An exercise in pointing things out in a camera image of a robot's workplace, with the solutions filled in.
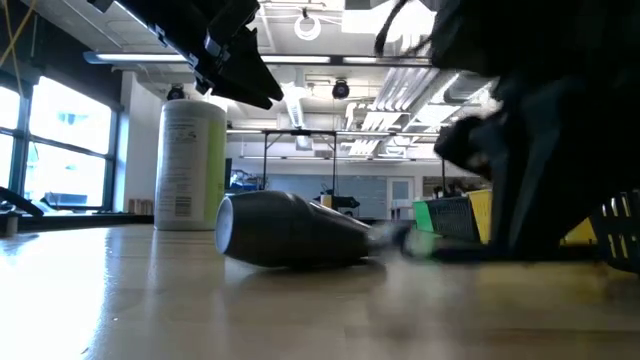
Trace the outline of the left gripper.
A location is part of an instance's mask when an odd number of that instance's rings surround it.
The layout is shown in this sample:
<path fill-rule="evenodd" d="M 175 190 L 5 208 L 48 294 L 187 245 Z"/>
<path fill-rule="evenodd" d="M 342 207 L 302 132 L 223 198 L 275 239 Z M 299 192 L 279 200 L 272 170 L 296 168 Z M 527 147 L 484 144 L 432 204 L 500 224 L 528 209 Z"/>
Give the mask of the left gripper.
<path fill-rule="evenodd" d="M 204 93 L 270 109 L 284 94 L 249 29 L 256 0 L 121 0 L 118 4 L 164 45 L 182 55 Z"/>

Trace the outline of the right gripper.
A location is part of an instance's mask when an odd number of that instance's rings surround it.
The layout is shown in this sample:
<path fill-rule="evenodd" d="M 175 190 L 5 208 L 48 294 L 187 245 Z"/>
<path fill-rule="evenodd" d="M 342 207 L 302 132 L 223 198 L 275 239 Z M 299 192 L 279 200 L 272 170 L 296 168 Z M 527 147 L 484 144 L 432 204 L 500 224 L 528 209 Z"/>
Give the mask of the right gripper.
<path fill-rule="evenodd" d="M 588 218 L 598 191 L 639 184 L 639 76 L 566 76 L 500 89 L 502 107 L 445 128 L 435 151 L 493 184 L 491 256 L 589 259 L 561 239 Z"/>

